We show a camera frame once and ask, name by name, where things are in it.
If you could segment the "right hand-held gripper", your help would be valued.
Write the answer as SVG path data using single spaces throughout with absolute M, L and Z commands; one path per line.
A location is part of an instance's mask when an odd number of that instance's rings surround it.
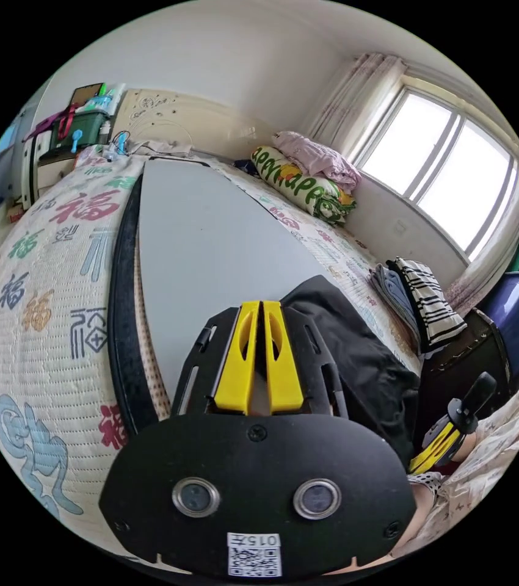
M 478 420 L 466 402 L 453 398 L 446 414 L 426 432 L 421 452 L 410 462 L 410 474 L 422 474 L 451 461 L 464 438 L 475 432 Z

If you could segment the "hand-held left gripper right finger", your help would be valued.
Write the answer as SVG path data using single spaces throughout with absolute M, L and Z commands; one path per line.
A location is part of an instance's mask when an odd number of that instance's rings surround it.
M 263 316 L 269 410 L 299 412 L 304 395 L 280 302 L 264 301 Z

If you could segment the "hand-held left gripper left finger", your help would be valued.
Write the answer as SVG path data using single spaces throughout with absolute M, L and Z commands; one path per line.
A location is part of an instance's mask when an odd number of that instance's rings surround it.
M 219 410 L 247 415 L 255 377 L 260 302 L 241 305 L 214 395 Z

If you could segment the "person's right hand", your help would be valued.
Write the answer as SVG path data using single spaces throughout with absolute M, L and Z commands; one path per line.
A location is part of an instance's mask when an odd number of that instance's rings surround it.
M 452 461 L 456 463 L 462 463 L 473 451 L 477 444 L 477 432 L 473 432 L 467 435 L 458 451 L 454 454 Z

